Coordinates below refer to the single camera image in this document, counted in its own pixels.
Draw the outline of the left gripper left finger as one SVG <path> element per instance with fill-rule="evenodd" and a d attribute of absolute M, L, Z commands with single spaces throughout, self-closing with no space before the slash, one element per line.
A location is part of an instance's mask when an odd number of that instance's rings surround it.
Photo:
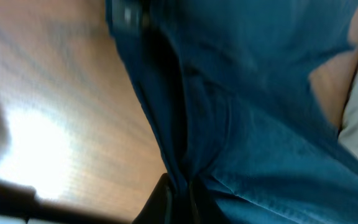
<path fill-rule="evenodd" d="M 172 182 L 164 173 L 132 224 L 172 224 L 173 199 Z"/>

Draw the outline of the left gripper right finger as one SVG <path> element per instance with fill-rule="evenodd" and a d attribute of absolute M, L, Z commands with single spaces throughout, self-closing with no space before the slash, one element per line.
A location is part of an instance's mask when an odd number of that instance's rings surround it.
<path fill-rule="evenodd" d="M 193 223 L 197 224 L 227 224 L 228 220 L 222 213 L 208 189 L 200 179 L 194 179 L 189 184 L 189 195 Z"/>

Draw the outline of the navy blue shorts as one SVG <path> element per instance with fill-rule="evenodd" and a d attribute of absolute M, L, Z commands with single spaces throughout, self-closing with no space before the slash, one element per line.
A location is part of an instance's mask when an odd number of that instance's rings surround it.
<path fill-rule="evenodd" d="M 106 22 L 160 148 L 172 223 L 200 179 L 228 223 L 358 223 L 338 141 L 358 1 L 107 0 Z"/>

